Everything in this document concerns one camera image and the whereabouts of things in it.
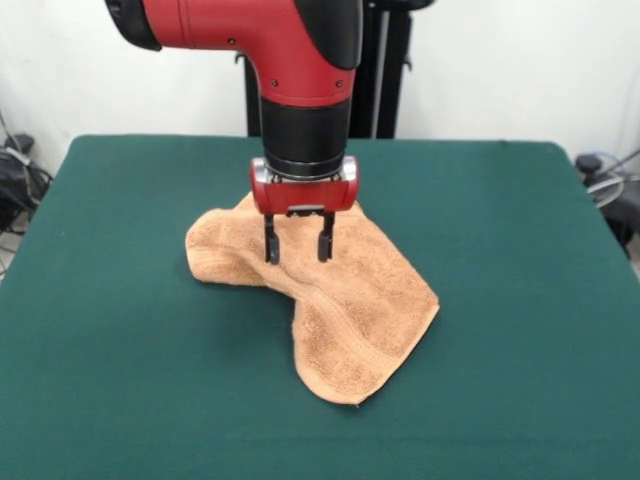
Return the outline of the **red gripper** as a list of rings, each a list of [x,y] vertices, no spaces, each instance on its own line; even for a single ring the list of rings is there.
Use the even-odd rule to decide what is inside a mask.
[[[273,215],[293,215],[300,212],[324,212],[317,256],[322,263],[331,260],[334,212],[351,209],[358,194],[357,159],[346,156],[341,169],[331,177],[300,181],[280,177],[268,167],[265,158],[254,158],[250,162],[249,177],[255,206],[265,215],[265,261],[278,264],[280,260],[280,243]]]

